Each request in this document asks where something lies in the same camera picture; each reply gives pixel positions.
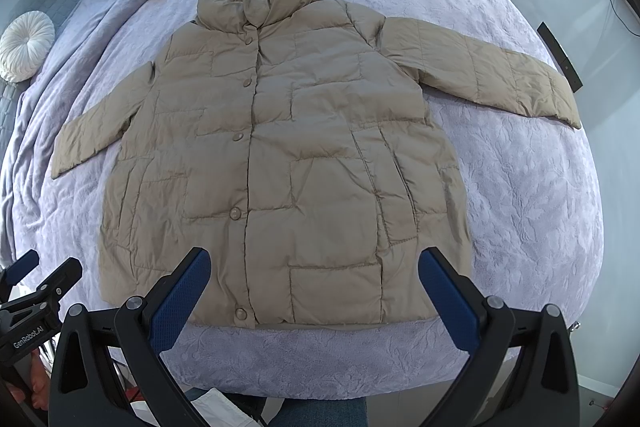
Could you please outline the beige puffer jacket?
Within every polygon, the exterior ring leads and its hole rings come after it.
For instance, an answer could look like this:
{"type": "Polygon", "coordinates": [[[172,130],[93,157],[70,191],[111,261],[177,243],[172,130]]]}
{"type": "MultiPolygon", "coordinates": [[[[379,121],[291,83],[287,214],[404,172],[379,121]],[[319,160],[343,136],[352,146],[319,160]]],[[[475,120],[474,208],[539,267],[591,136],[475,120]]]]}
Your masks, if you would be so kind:
{"type": "Polygon", "coordinates": [[[198,0],[153,61],[55,140],[53,176],[119,148],[102,206],[102,298],[209,252],[195,320],[355,326],[435,313],[416,267],[471,269],[433,88],[578,127],[565,78],[526,54],[343,0],[198,0]]]}

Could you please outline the white paper bag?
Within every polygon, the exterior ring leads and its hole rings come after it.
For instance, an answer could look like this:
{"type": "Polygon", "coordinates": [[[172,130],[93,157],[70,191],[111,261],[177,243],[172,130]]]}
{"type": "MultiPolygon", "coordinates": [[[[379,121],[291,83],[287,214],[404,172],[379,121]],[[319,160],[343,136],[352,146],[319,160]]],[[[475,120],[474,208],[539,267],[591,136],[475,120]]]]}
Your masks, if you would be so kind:
{"type": "Polygon", "coordinates": [[[209,426],[259,427],[258,421],[242,412],[217,389],[207,391],[192,388],[186,397],[209,426]]]}

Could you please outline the lavender plush bed blanket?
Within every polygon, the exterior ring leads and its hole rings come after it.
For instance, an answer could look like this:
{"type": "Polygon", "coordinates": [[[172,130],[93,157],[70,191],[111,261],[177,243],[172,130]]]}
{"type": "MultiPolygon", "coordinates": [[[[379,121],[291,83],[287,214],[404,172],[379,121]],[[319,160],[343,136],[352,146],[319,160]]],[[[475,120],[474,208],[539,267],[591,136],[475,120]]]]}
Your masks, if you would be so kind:
{"type": "MultiPolygon", "coordinates": [[[[428,20],[549,60],[510,0],[348,0],[388,16],[428,20]]],[[[40,74],[22,95],[1,171],[1,260],[35,249],[35,285],[67,257],[84,266],[66,305],[101,306],[99,225],[107,150],[53,179],[53,142],[192,20],[196,0],[82,0],[40,74]]],[[[582,314],[603,258],[602,204],[587,135],[550,119],[515,116],[425,95],[451,140],[468,194],[475,284],[517,308],[582,314]]],[[[190,325],[165,357],[178,381],[276,398],[349,399],[450,381],[464,356],[438,320],[359,332],[218,329],[190,325]]]]}

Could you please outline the white round pleated cushion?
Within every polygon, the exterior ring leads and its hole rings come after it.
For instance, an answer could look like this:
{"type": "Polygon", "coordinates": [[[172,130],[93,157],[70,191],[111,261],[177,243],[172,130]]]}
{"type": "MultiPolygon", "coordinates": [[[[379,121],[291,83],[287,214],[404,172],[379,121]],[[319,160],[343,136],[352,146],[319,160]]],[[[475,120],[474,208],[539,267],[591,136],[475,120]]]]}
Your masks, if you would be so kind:
{"type": "Polygon", "coordinates": [[[20,83],[32,78],[55,42],[54,23],[41,11],[26,12],[1,36],[1,78],[20,83]]]}

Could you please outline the black flat wall device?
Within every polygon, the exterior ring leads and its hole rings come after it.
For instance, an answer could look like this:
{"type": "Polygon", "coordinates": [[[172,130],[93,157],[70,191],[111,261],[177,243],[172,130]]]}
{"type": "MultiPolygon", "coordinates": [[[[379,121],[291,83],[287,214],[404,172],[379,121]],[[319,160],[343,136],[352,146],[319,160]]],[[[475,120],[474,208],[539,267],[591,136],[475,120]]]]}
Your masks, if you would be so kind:
{"type": "Polygon", "coordinates": [[[559,41],[556,40],[555,36],[552,34],[548,25],[545,22],[541,22],[537,27],[537,32],[553,57],[555,65],[559,67],[560,71],[567,79],[570,89],[572,89],[574,93],[582,89],[584,84],[577,74],[573,63],[570,61],[570,58],[565,53],[559,41]]]}

